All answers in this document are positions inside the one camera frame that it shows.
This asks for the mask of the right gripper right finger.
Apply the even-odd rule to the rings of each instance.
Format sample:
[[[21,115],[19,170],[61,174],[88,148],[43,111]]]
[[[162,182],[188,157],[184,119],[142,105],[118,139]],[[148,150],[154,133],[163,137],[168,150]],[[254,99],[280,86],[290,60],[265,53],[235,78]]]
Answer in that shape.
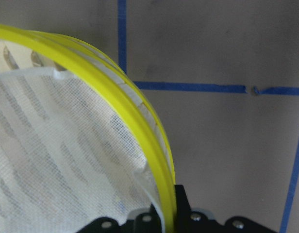
[[[175,185],[177,212],[175,226],[177,233],[193,233],[192,211],[183,185]]]

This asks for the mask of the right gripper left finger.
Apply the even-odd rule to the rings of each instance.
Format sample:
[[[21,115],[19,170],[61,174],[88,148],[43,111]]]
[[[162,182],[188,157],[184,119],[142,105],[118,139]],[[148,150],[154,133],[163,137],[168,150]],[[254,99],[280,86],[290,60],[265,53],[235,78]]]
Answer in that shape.
[[[162,223],[153,204],[148,208],[139,208],[133,212],[134,233],[162,233]]]

